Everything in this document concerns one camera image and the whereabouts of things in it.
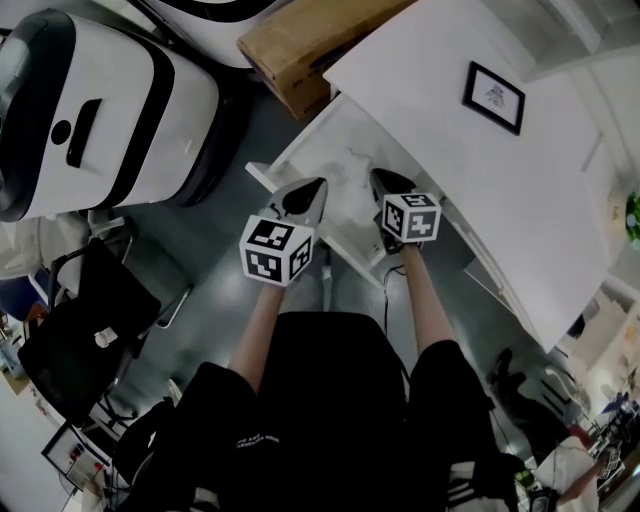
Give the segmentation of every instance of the white cloth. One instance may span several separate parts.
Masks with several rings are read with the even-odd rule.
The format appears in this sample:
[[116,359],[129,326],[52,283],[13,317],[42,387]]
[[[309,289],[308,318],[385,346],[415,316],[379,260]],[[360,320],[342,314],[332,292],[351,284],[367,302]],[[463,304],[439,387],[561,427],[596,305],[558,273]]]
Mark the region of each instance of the white cloth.
[[[580,440],[569,437],[549,454],[533,474],[543,486],[562,495],[594,465],[595,461]],[[559,506],[558,512],[597,512],[599,504],[597,479],[594,478],[578,498]]]
[[110,343],[118,339],[118,335],[111,327],[107,327],[104,331],[95,333],[94,336],[96,338],[96,345],[100,348],[107,348]]
[[448,512],[508,512],[502,499],[478,496],[472,485],[475,462],[461,462],[451,466],[447,491]]

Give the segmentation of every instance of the framed picture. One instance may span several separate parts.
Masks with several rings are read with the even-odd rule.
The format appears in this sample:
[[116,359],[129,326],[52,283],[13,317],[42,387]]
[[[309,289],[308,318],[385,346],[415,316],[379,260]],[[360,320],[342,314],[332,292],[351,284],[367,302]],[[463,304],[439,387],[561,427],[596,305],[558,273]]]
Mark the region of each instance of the framed picture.
[[477,62],[469,65],[462,104],[515,135],[520,135],[525,97],[522,91]]

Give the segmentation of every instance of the gray floor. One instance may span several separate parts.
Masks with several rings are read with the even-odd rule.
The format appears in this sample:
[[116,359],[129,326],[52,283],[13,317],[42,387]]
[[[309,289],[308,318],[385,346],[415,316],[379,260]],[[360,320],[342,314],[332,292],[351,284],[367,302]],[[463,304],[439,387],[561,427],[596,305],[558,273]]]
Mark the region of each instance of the gray floor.
[[[121,399],[141,412],[166,393],[169,377],[187,383],[203,361],[222,365],[229,361],[259,289],[258,283],[242,274],[238,240],[247,217],[268,198],[244,165],[248,161],[273,161],[301,129],[275,98],[262,92],[230,170],[208,199],[190,209],[162,204],[127,209],[141,231],[172,254],[196,284],[174,325],[166,331],[152,331],[120,388]],[[540,368],[545,356],[538,345],[498,301],[464,273],[473,255],[448,223],[443,223],[437,241],[425,245],[423,254],[456,336],[483,381],[505,347],[511,347],[516,354],[514,368]],[[164,277],[154,255],[155,251],[150,250],[146,256],[134,254],[133,260],[147,278],[159,274]],[[388,258],[381,265],[393,264],[398,261]],[[320,307],[320,266],[321,258],[316,258],[314,268],[287,291],[285,309]],[[416,361],[416,350],[403,277],[390,276],[388,295],[389,339],[410,370]],[[335,255],[332,300],[333,309],[366,313],[382,325],[384,295]],[[464,396],[460,397],[460,407],[464,407]],[[514,451],[527,456],[524,439],[499,410],[497,418]],[[504,447],[504,436],[496,431],[496,437]]]

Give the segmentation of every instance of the white table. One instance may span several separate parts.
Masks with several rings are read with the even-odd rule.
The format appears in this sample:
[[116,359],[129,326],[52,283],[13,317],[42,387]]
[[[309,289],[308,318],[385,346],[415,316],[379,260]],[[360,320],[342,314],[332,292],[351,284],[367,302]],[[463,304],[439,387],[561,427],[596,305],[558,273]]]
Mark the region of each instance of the white table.
[[[591,185],[613,164],[569,77],[520,83],[465,5],[417,2],[325,77],[449,198],[456,227],[550,350],[607,275],[609,246]],[[461,104],[471,61],[527,95],[519,137]]]
[[[321,235],[378,287],[384,254],[364,171],[385,167],[446,196],[444,215],[551,350],[622,247],[605,218],[616,169],[569,77],[519,83],[466,16],[463,0],[402,12],[327,72],[338,99],[272,166],[248,169],[270,190],[327,177]],[[461,104],[471,61],[527,95],[519,137]]]

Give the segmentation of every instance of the office chair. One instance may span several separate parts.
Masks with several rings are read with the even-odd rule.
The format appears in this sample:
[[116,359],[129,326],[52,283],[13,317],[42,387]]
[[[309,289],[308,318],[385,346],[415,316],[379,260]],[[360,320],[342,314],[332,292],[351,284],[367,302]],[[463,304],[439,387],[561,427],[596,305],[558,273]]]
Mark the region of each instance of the office chair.
[[[57,273],[62,266],[84,256],[78,297],[54,305]],[[184,294],[176,297],[184,302]],[[160,301],[124,267],[104,242],[89,244],[52,265],[49,286],[51,311],[18,352],[33,384],[43,397],[75,426],[82,426],[94,405],[110,416],[109,427],[126,418],[118,416],[107,395],[121,381],[136,358],[149,330],[160,321]],[[111,328],[117,339],[107,347],[96,344],[96,333]],[[106,398],[106,407],[100,401]]]

